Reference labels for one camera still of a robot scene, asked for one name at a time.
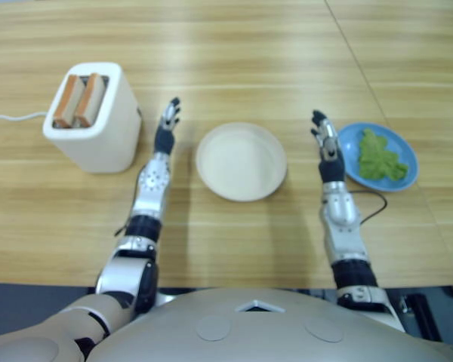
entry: bread slice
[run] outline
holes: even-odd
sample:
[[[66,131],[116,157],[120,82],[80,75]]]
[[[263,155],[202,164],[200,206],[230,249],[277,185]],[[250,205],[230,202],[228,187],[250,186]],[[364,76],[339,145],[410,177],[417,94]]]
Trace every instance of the bread slice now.
[[[83,127],[92,126],[99,113],[104,93],[106,93],[106,86],[102,77],[98,73],[92,73],[75,110],[75,121],[80,122]]]
[[[69,75],[66,86],[60,98],[59,106],[54,112],[54,123],[61,128],[71,128],[74,122],[74,112],[84,93],[84,83],[78,75]]]

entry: green food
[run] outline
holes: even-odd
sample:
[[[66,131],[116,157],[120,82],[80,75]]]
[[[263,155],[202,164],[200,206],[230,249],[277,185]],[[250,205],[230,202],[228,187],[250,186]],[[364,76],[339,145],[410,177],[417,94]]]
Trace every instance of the green food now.
[[[385,137],[376,134],[366,128],[364,138],[359,143],[361,155],[359,156],[359,175],[365,179],[382,179],[388,176],[397,181],[406,176],[407,164],[398,162],[399,155],[388,151]]]

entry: white plate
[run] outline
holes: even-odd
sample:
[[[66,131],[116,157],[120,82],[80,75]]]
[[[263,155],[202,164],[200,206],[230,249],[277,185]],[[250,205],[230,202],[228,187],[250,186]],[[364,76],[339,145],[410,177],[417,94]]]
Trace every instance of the white plate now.
[[[219,196],[253,201],[280,186],[287,159],[280,142],[265,128],[228,123],[213,129],[200,142],[196,168],[206,186]]]

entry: power cord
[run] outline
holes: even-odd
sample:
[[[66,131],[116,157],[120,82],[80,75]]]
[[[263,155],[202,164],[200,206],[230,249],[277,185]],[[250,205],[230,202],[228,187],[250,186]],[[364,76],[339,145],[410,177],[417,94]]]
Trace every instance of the power cord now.
[[[384,201],[384,205],[377,209],[375,212],[373,212],[372,214],[370,215],[367,215],[367,217],[365,217],[362,221],[361,221],[361,225],[368,221],[370,218],[372,218],[373,216],[376,216],[378,215],[381,211],[383,211],[386,207],[387,207],[387,199],[384,197],[384,195],[380,194],[379,192],[376,192],[376,191],[372,191],[372,190],[356,190],[356,191],[351,191],[350,192],[351,194],[372,194],[372,195],[376,195],[378,196],[379,198],[381,198],[383,201]]]
[[[47,112],[35,112],[35,113],[30,113],[29,115],[23,115],[21,117],[11,117],[9,115],[0,115],[0,119],[4,119],[6,121],[18,122],[18,121],[25,121],[27,119],[36,118],[36,117],[44,117],[46,115],[47,115]]]

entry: robotic arm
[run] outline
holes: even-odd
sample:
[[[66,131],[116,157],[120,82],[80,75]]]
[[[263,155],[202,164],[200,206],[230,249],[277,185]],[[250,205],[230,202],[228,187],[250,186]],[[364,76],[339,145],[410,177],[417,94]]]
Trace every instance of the robotic arm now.
[[[125,234],[100,273],[96,294],[78,299],[36,326],[0,336],[0,362],[82,362],[96,344],[154,305],[156,244],[170,185],[169,157],[179,103],[174,98],[162,113],[153,157],[137,178]]]
[[[344,158],[331,121],[314,111],[311,132],[320,148],[322,178],[320,219],[325,249],[337,285],[337,303],[403,330],[386,291],[378,286],[360,235],[361,213],[344,182]]]
[[[174,98],[162,113],[156,131],[154,154],[137,178],[135,199],[125,234],[97,280],[96,293],[126,293],[137,313],[155,303],[158,282],[156,249],[171,183],[169,158],[180,100]]]

